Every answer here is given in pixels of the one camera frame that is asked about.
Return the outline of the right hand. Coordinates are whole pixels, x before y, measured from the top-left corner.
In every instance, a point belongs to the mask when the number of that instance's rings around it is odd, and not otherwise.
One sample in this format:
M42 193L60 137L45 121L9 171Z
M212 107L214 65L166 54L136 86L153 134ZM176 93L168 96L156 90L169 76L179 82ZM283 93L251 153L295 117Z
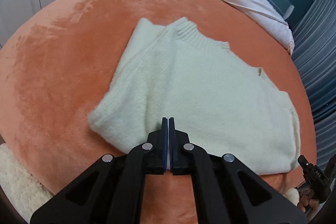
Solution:
M299 199L297 207L305 213L310 209L311 214L315 214L319 211L319 200L313 198L314 194L312 190L307 190Z

